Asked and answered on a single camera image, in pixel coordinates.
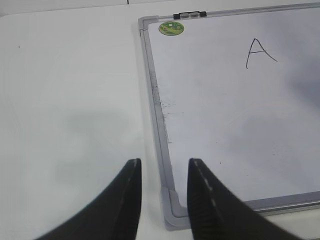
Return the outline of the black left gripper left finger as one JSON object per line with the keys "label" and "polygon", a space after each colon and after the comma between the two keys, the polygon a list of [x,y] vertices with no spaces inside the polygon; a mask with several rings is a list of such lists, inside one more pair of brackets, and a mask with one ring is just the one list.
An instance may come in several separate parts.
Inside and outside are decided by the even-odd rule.
{"label": "black left gripper left finger", "polygon": [[142,207],[142,163],[130,159],[85,208],[42,240],[134,240]]}

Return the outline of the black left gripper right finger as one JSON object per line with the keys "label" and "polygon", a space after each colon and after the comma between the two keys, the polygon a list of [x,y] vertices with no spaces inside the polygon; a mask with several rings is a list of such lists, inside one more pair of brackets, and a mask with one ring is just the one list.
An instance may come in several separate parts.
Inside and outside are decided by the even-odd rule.
{"label": "black left gripper right finger", "polygon": [[187,211],[195,240],[297,239],[244,204],[198,158],[188,163]]}

